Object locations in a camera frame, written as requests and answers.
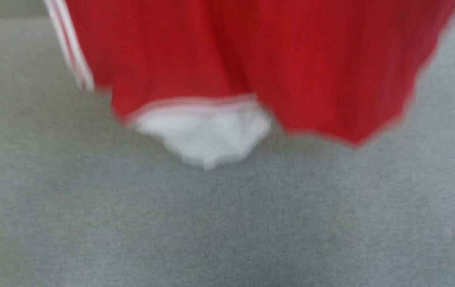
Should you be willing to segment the grey fabric sofa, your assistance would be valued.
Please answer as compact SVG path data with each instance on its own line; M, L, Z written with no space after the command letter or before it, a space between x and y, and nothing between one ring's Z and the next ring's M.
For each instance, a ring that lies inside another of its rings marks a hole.
M455 287L455 22L357 151L279 130L204 171L76 86L49 18L0 21L0 287Z

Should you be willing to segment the red garment with white stripes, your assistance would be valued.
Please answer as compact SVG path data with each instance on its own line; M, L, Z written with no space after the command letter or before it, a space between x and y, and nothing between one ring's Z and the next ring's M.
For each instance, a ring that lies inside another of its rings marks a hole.
M78 84L189 165L397 122L455 0L44 0Z

